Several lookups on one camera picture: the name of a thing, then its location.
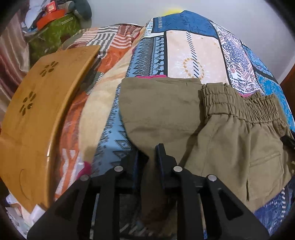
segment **bed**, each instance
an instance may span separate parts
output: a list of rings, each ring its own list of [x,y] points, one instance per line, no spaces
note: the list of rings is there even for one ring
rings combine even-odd
[[[196,13],[152,18],[145,27],[120,24],[80,30],[59,51],[100,45],[67,113],[59,142],[59,184],[55,199],[81,173],[102,175],[120,164],[131,143],[119,117],[120,82],[126,77],[199,78],[203,84],[223,82],[248,97],[256,91],[276,94],[290,129],[295,122],[280,85],[251,49],[232,33]],[[294,178],[276,197],[255,211],[273,234],[290,211]],[[120,228],[133,236],[150,236],[140,222],[139,199],[121,197]]]

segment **white wall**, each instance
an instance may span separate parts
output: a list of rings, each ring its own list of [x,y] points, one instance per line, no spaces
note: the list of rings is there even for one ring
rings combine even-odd
[[[170,8],[198,13],[225,27],[260,57],[281,82],[295,63],[295,41],[264,0],[88,0],[92,27],[116,23],[145,25]]]

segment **elastic waistband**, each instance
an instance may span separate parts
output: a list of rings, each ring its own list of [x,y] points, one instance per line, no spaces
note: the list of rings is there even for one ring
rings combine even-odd
[[[259,92],[243,98],[231,86],[223,83],[203,85],[205,116],[229,114],[250,123],[272,122],[280,118],[274,95]]]

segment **orange box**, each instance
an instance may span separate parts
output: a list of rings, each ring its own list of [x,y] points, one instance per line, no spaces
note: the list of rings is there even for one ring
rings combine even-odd
[[[41,17],[40,20],[37,22],[38,30],[42,29],[47,23],[49,23],[55,19],[58,19],[60,17],[63,17],[64,15],[65,15],[64,9],[56,10],[56,11],[46,14],[44,17]]]

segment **magenta cloth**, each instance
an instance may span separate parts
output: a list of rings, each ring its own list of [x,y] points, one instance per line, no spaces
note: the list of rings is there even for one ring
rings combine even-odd
[[[135,76],[139,78],[153,78],[153,77],[167,77],[166,75],[154,75],[154,76]]]
[[[78,173],[77,179],[79,179],[82,175],[91,175],[90,163],[84,162],[84,168]]]
[[[247,93],[247,94],[240,94],[243,98],[247,98],[253,95],[253,93]]]

